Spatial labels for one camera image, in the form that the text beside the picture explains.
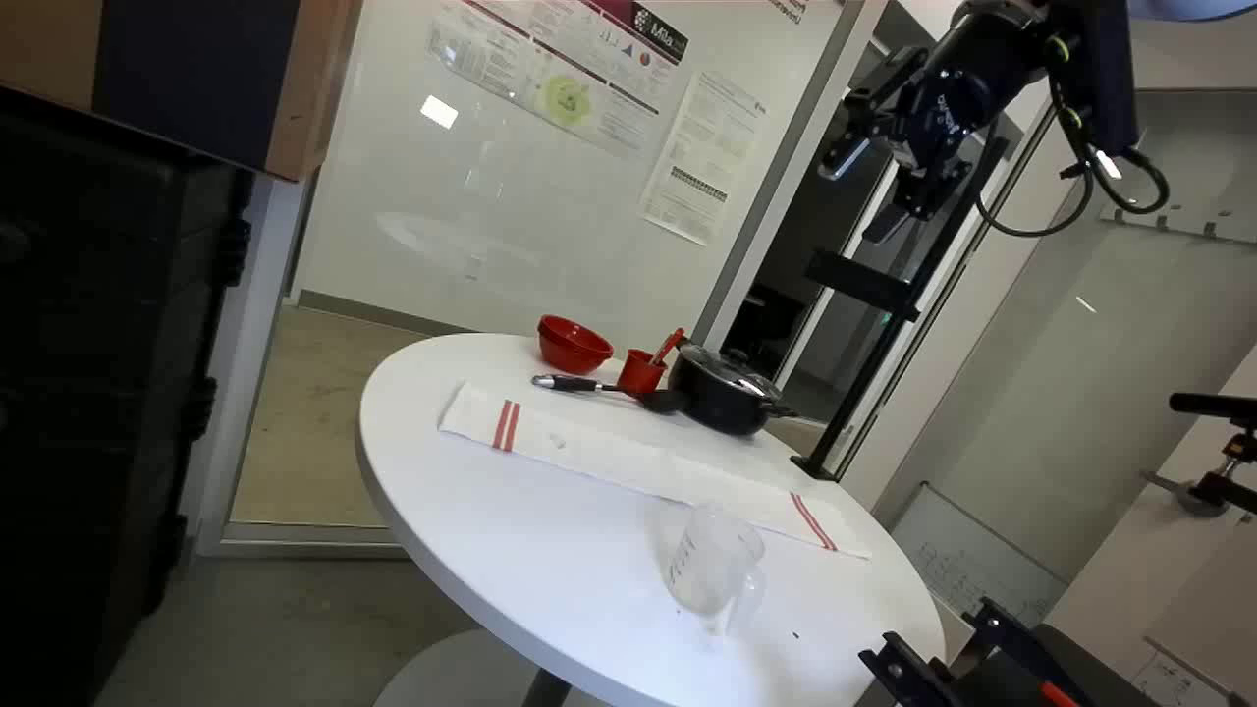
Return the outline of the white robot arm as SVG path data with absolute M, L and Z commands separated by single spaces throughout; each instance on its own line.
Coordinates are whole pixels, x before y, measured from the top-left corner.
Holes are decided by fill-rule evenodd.
M 1220 24 L 1257 0 L 959 0 L 929 46 L 896 51 L 840 98 L 816 172 L 840 182 L 871 143 L 892 148 L 896 210 L 929 216 L 975 169 L 967 143 L 1031 83 L 1084 172 L 1148 166 L 1136 118 L 1136 20 Z

